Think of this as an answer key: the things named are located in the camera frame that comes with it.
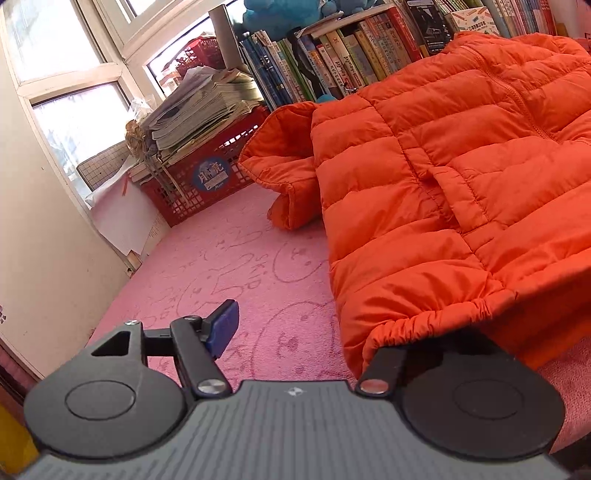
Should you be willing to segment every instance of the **silver screw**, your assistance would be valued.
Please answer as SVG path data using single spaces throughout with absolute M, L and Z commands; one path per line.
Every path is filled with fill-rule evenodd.
M 363 393 L 381 395 L 388 391 L 389 385 L 388 382 L 380 380 L 379 378 L 368 378 L 361 382 L 359 388 Z
M 197 385 L 197 389 L 206 395 L 220 395 L 226 391 L 227 387 L 224 381 L 218 380 L 217 378 L 203 380 Z

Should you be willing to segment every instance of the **row of books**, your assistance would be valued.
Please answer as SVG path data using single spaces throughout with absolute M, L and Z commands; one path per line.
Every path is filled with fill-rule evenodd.
M 289 40 L 272 42 L 264 31 L 243 40 L 269 107 L 316 101 L 325 93 L 341 99 L 441 52 L 454 31 L 556 34 L 548 0 L 384 1 L 349 17 L 324 19 Z

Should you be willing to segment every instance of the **blue round sticker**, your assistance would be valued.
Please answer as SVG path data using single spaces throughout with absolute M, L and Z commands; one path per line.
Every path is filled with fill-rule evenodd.
M 232 167 L 221 158 L 202 161 L 193 170 L 193 186 L 200 192 L 215 192 L 230 181 Z

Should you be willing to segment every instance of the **gray ribbed panel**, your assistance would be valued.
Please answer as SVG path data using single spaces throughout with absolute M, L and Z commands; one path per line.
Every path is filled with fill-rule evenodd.
M 289 395 L 292 387 L 304 392 Z M 166 445 L 110 465 L 46 456 L 26 480 L 563 480 L 551 460 L 469 463 L 432 449 L 390 403 L 345 382 L 245 381 L 232 398 L 201 403 Z

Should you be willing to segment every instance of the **jacket zipper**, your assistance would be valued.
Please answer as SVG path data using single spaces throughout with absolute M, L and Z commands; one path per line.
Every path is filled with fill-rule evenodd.
M 530 121 L 531 126 L 534 128 L 534 130 L 537 132 L 537 134 L 539 136 L 541 136 L 542 138 L 545 138 L 547 140 L 554 140 L 552 138 L 552 136 L 546 130 L 544 130 L 543 128 L 540 128 L 538 125 L 536 125 L 535 119 L 534 119 L 533 115 L 531 114 L 530 110 L 527 108 L 527 104 L 525 103 L 525 100 L 523 100 L 523 97 L 516 90 L 516 88 L 511 86 L 509 83 L 504 82 L 498 76 L 494 75 L 491 72 L 488 64 L 486 63 L 486 60 L 480 54 L 480 52 L 477 52 L 473 48 L 467 47 L 466 45 L 462 45 L 461 48 L 464 48 L 467 51 L 471 52 L 476 57 L 477 62 L 482 66 L 482 71 L 484 73 L 486 73 L 486 75 L 488 75 L 488 77 L 493 82 L 495 82 L 497 85 L 500 85 L 501 87 L 503 87 L 505 90 L 507 90 L 509 92 L 509 94 L 513 97 L 513 100 L 515 100 L 520 105 L 522 112 L 525 113 L 525 116 Z

